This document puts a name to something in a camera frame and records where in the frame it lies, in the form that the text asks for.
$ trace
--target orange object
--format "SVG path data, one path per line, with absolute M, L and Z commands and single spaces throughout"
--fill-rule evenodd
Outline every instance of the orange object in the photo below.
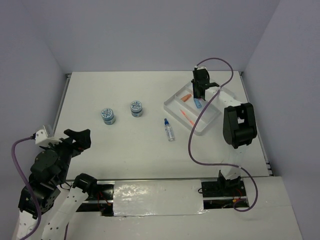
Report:
M 189 93 L 189 94 L 183 96 L 183 97 L 181 98 L 181 100 L 184 101 L 184 102 L 186 102 L 189 98 L 191 98 L 191 96 L 192 96 L 191 93 Z
M 180 111 L 183 114 L 183 116 L 185 116 L 185 118 L 191 123 L 191 125 L 194 126 L 195 123 L 187 116 L 187 114 L 184 111 L 182 111 L 181 109 L 180 109 Z

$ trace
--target white plastic cover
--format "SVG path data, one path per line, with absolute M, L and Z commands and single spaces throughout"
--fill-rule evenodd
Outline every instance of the white plastic cover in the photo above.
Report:
M 204 213 L 200 180 L 116 181 L 115 216 L 196 215 Z

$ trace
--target wall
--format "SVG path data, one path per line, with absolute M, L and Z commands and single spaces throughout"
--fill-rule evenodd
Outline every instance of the wall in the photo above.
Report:
M 22 0 L 65 72 L 244 70 L 279 0 Z M 227 70 L 223 63 L 210 69 Z
M 304 240 L 319 239 L 320 1 L 281 0 L 244 71 Z
M 24 187 L 11 145 L 41 125 L 53 124 L 65 76 L 20 1 L 0 1 L 0 33 L 0 235 L 11 239 Z M 28 175 L 38 152 L 34 141 L 17 147 Z

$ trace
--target clear bottle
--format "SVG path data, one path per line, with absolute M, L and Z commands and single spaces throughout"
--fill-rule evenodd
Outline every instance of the clear bottle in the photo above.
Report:
M 166 132 L 166 136 L 168 137 L 168 140 L 170 142 L 174 141 L 175 140 L 174 132 L 172 131 L 172 127 L 170 126 L 170 124 L 166 118 L 164 119 L 164 129 Z

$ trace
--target blue marker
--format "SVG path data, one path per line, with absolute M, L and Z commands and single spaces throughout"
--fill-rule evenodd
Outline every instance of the blue marker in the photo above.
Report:
M 196 106 L 197 109 L 202 108 L 202 105 L 201 105 L 201 103 L 200 103 L 198 98 L 194 98 L 193 101 L 194 101 L 195 106 Z

